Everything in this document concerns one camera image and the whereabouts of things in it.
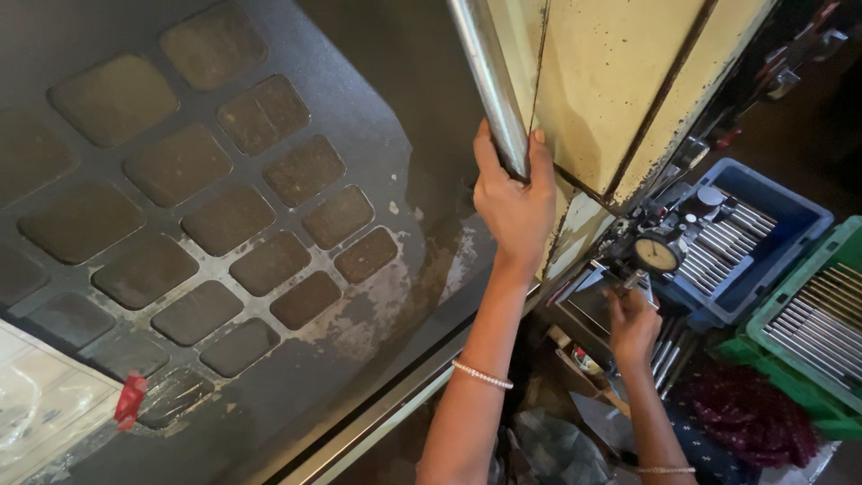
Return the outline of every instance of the hand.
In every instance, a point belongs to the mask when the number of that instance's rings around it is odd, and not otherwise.
[[[620,374],[649,373],[661,317],[640,291],[629,290],[620,299],[614,291],[605,290],[604,296],[610,310],[610,349]]]
[[[545,133],[535,130],[529,145],[530,185],[525,186],[510,178],[500,166],[490,140],[488,120],[482,120],[473,139],[473,153],[479,165],[473,204],[497,240],[497,261],[513,268],[526,282],[541,264],[553,228],[557,198]]]

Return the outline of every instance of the rounded square recess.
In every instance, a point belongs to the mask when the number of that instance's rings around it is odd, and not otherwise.
[[[250,318],[201,352],[201,362],[222,377],[236,377],[280,342],[265,321]]]
[[[114,186],[92,180],[22,218],[18,226],[49,255],[66,264],[79,264],[146,222],[144,213]]]
[[[42,289],[51,280],[38,263],[0,242],[0,305],[12,306]]]
[[[285,76],[276,74],[223,104],[218,123],[244,154],[261,154],[309,124],[311,113]]]
[[[213,256],[224,256],[275,222],[275,212],[251,186],[233,186],[183,217],[183,230]]]
[[[27,114],[0,111],[0,209],[74,168],[72,152]]]
[[[173,239],[142,239],[93,274],[93,286],[129,310],[140,310],[197,273],[195,258]]]
[[[159,38],[162,50],[192,89],[209,91],[266,60],[266,44],[242,7],[218,3]]]
[[[290,232],[280,232],[234,264],[230,275],[253,296],[266,296],[311,263],[311,254]]]
[[[126,380],[130,370],[149,377],[171,360],[164,349],[142,333],[122,335],[113,342],[100,343],[93,351],[87,349],[84,352],[84,358],[120,382]]]
[[[352,285],[367,280],[398,255],[398,246],[385,227],[378,227],[335,258],[335,269]]]
[[[86,347],[115,324],[114,317],[77,293],[61,294],[27,318],[50,338],[59,339],[72,350]]]
[[[285,327],[297,331],[341,298],[341,289],[324,271],[302,280],[270,305]]]
[[[148,60],[123,54],[48,90],[53,107],[100,147],[114,147],[179,108],[165,78]]]
[[[374,218],[374,209],[357,186],[347,186],[303,217],[303,227],[325,250],[338,245]]]
[[[150,320],[177,345],[190,347],[242,312],[242,301],[218,281],[205,281]]]
[[[323,135],[314,135],[264,169],[264,180],[288,207],[299,207],[344,176],[344,163]]]
[[[230,173],[230,158],[200,124],[144,148],[122,170],[159,207],[171,208]]]

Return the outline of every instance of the red tape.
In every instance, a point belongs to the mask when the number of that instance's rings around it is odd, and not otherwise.
[[[138,410],[147,393],[147,379],[136,370],[128,371],[126,383],[122,386],[120,399],[116,403],[114,421],[117,422],[117,431],[132,429],[134,422],[138,420]]]

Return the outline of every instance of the wrist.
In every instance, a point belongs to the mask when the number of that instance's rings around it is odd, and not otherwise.
[[[617,361],[616,368],[625,382],[653,381],[653,370],[649,363]]]
[[[541,256],[510,255],[502,249],[498,249],[494,256],[495,272],[506,274],[507,278],[523,285],[528,285],[533,281],[536,272],[539,271],[540,264]]]

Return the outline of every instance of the gold bangle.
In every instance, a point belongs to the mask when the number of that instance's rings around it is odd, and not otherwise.
[[[473,377],[481,379],[485,382],[488,382],[489,384],[497,386],[501,389],[506,389],[508,391],[515,386],[512,381],[504,381],[502,379],[497,379],[496,377],[493,377],[491,375],[479,372],[472,367],[467,367],[466,365],[462,364],[461,362],[458,362],[457,360],[452,360],[452,365],[458,370],[463,370],[467,374],[472,375]]]
[[[654,474],[673,474],[673,473],[694,473],[695,469],[689,468],[638,468],[638,473],[654,473]]]

